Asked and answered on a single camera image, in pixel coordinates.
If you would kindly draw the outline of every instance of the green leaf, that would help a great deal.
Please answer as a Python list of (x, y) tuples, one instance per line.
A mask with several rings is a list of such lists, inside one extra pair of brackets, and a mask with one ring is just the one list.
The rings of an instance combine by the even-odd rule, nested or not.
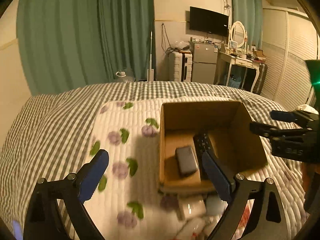
[(121, 141), (122, 141), (122, 143), (126, 143), (128, 138), (129, 138), (129, 135), (130, 135), (129, 131), (124, 129), (124, 128), (121, 128), (120, 132), (121, 132)]
[(128, 103), (125, 103), (123, 109), (129, 109), (129, 108), (131, 108), (131, 107), (133, 107), (133, 103), (128, 102)]
[(149, 123), (149, 124), (153, 125), (154, 127), (156, 127), (157, 129), (159, 129), (159, 124), (157, 123), (156, 119), (154, 119), (154, 118), (147, 118), (146, 123)]
[(90, 155), (95, 156), (100, 150), (100, 141), (96, 141), (90, 150)]
[(133, 177), (137, 172), (138, 162), (136, 159), (133, 159), (133, 158), (127, 158), (125, 161), (129, 164), (128, 167), (130, 169), (129, 171), (130, 177)]
[(104, 191), (104, 189), (106, 188), (106, 184), (107, 184), (107, 177), (105, 175), (103, 175), (100, 179), (100, 182), (99, 182), (99, 186), (98, 186), (98, 191), (99, 192), (102, 192)]
[(127, 203), (127, 207), (132, 208), (132, 214), (136, 214), (139, 219), (143, 219), (143, 207), (137, 201)]

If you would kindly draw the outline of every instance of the black television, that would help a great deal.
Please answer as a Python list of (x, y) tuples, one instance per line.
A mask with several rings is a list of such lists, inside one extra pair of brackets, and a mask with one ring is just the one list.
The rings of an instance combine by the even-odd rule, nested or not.
[(190, 7), (190, 30), (228, 36), (228, 15), (202, 8)]

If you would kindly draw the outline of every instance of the teal curtain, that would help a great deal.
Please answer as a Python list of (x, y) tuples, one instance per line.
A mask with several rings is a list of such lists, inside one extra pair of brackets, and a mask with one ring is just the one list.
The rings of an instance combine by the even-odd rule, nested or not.
[(32, 94), (112, 82), (126, 68), (146, 79), (153, 25), (153, 0), (19, 0), (17, 37)]
[(248, 32), (247, 45), (262, 45), (262, 0), (232, 0), (233, 22), (241, 21)]

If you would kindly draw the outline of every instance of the white quilt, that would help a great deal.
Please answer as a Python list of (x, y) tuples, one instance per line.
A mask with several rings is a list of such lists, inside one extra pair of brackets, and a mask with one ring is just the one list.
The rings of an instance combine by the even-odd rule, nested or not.
[[(109, 166), (84, 206), (105, 239), (169, 240), (181, 229), (184, 223), (178, 221), (176, 213), (168, 213), (160, 207), (163, 196), (158, 193), (157, 178), (161, 105), (164, 102), (208, 100), (228, 99), (182, 97), (108, 102), (99, 109), (90, 145), (96, 143), (96, 147), (108, 151)], [(297, 179), (299, 176), (289, 170), (281, 158), (271, 155), (267, 139), (261, 140), (269, 165), (248, 179), (274, 179), (284, 205), (288, 239), (291, 239), (307, 218), (303, 209), (304, 191)], [(88, 152), (85, 163), (92, 157)], [(246, 210), (250, 211), (252, 204), (249, 201)], [(243, 223), (240, 223), (234, 239), (239, 238), (243, 230)]]

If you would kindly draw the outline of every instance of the metal bolt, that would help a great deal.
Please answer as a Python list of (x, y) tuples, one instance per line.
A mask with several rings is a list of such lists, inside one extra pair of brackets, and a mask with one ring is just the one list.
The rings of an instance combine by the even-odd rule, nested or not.
[(267, 182), (269, 183), (269, 184), (273, 184), (273, 179), (271, 179), (271, 178), (267, 178)]
[(73, 179), (76, 178), (76, 174), (75, 173), (70, 173), (67, 178), (68, 178), (68, 180), (73, 180)]
[(236, 178), (239, 180), (243, 180), (244, 179), (244, 175), (241, 173), (236, 174)]
[(38, 183), (38, 184), (44, 183), (44, 178), (39, 178), (38, 181), (37, 181), (37, 183)]

